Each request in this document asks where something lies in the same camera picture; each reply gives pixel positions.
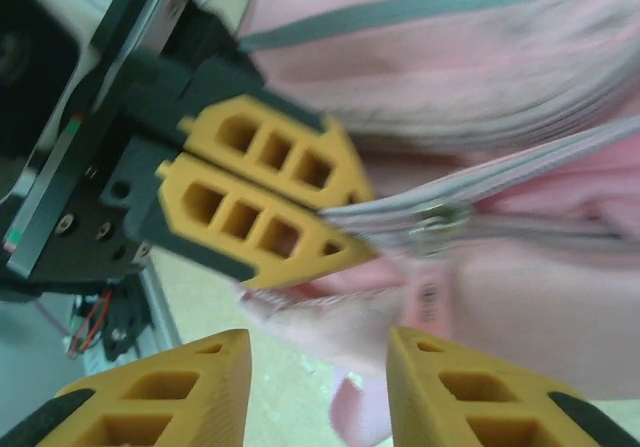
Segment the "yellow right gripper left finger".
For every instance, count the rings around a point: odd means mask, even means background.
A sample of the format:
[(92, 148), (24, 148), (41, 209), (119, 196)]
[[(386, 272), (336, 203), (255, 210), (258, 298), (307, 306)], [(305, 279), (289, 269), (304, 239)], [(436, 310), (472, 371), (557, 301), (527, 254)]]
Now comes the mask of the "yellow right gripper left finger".
[(12, 446), (241, 446), (250, 337), (232, 329), (84, 377), (9, 432)]

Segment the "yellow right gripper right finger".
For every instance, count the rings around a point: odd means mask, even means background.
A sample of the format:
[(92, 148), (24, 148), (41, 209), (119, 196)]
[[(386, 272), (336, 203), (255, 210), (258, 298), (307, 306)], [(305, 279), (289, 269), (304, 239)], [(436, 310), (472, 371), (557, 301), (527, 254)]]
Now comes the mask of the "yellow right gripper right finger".
[(397, 446), (632, 446), (634, 437), (566, 385), (408, 327), (387, 353)]

